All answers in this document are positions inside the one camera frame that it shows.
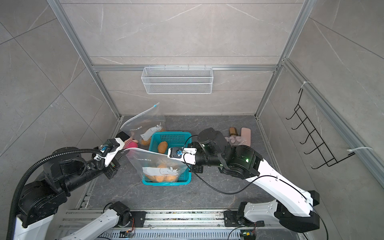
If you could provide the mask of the pink dotted clear bag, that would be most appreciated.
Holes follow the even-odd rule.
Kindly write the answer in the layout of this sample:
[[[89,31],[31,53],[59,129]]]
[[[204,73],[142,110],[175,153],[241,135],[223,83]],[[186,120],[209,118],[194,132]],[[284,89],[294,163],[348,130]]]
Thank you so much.
[[[230,136],[225,137],[226,141],[231,144],[231,146],[241,145],[245,140],[241,136]]]

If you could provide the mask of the wrinkled potato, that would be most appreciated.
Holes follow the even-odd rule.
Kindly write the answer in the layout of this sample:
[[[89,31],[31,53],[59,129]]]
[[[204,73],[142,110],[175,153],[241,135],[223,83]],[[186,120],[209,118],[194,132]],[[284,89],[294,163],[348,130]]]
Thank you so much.
[[[168,150],[168,143],[167,142],[161,142],[158,145],[158,153],[165,154]]]

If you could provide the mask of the clear zipper bag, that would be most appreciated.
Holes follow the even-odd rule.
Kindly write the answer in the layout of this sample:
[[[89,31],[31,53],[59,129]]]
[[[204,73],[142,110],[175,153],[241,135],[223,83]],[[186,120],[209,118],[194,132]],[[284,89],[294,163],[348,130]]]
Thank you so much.
[[[166,155],[139,149],[125,150],[125,156],[147,186],[182,186],[191,182],[192,174],[185,163]]]
[[[166,118],[160,103],[127,120],[120,130],[137,140],[140,145],[148,146],[155,133],[166,130]]]

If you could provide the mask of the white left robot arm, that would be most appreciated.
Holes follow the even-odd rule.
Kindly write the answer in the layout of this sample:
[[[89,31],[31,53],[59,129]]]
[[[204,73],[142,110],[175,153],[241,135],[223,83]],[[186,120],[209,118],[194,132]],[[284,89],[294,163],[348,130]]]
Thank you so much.
[[[100,175],[111,179],[120,159],[129,152],[116,146],[94,149],[61,148],[33,164],[16,186],[10,206],[7,239],[22,230],[31,232],[37,223],[51,221],[71,192]]]

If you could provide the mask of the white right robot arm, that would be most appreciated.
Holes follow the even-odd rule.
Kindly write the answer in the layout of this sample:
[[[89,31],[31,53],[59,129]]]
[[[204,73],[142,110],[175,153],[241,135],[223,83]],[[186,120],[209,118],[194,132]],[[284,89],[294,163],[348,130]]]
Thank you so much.
[[[208,128],[196,141],[185,143],[182,162],[193,166],[218,167],[220,173],[256,185],[274,197],[266,203],[242,202],[235,216],[239,226],[258,227],[278,223],[296,232],[320,229],[325,222],[315,209],[320,203],[317,191],[305,191],[277,172],[259,153],[246,145],[232,146],[224,135]]]

